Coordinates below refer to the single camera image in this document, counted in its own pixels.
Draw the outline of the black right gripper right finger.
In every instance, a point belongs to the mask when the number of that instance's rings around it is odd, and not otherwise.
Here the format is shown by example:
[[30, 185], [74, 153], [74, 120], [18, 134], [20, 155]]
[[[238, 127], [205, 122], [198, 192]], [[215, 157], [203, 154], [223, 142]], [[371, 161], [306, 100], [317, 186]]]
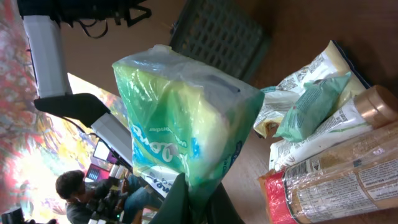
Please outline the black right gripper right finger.
[[208, 224], [244, 224], [223, 184], [219, 184], [206, 205]]

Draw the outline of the orange spaghetti packet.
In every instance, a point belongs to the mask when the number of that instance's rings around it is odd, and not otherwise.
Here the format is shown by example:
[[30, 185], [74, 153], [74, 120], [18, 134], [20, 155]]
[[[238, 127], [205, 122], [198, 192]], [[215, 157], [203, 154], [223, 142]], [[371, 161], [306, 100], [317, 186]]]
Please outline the orange spaghetti packet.
[[397, 123], [259, 178], [271, 223], [316, 223], [397, 207]]

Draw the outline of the teal plastic packet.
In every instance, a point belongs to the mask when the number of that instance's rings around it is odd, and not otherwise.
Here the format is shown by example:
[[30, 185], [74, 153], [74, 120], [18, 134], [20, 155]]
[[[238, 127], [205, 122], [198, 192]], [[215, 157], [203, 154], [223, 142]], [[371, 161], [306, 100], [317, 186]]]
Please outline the teal plastic packet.
[[275, 138], [301, 142], [308, 138], [326, 118], [351, 78], [325, 78], [304, 84], [304, 94], [290, 107], [279, 124]]

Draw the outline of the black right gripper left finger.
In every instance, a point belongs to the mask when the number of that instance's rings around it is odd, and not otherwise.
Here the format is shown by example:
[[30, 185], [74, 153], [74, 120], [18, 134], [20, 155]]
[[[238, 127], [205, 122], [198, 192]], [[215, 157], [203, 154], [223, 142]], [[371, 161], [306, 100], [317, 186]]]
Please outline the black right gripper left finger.
[[189, 224], [190, 208], [185, 174], [179, 174], [150, 224]]

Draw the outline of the white tube with gold cap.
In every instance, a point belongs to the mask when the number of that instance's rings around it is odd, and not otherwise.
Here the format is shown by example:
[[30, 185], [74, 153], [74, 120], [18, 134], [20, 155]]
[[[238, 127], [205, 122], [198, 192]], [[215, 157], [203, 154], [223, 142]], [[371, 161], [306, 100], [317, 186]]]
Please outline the white tube with gold cap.
[[273, 143], [269, 168], [278, 171], [295, 165], [329, 147], [396, 120], [397, 97], [387, 88], [375, 85], [347, 101], [306, 140]]

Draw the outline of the green white tissue pack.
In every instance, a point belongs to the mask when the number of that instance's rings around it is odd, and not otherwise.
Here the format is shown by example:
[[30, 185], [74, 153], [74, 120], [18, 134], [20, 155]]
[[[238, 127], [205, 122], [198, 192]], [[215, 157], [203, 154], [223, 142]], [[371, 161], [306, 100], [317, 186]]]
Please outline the green white tissue pack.
[[132, 136], [133, 169], [161, 194], [185, 175], [200, 214], [246, 142], [262, 91], [165, 45], [114, 62]]

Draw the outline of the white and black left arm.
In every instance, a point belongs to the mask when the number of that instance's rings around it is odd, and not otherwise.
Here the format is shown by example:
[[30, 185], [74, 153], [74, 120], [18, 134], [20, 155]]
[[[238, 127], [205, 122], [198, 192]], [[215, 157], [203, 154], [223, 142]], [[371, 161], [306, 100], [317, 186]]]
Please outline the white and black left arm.
[[60, 24], [79, 23], [82, 29], [95, 22], [122, 20], [128, 27], [152, 15], [149, 8], [136, 0], [17, 0], [30, 46], [37, 84], [35, 107], [67, 121], [79, 120], [102, 140], [114, 154], [118, 165], [132, 168], [131, 132], [109, 108], [90, 93], [74, 94], [67, 75], [60, 35]]

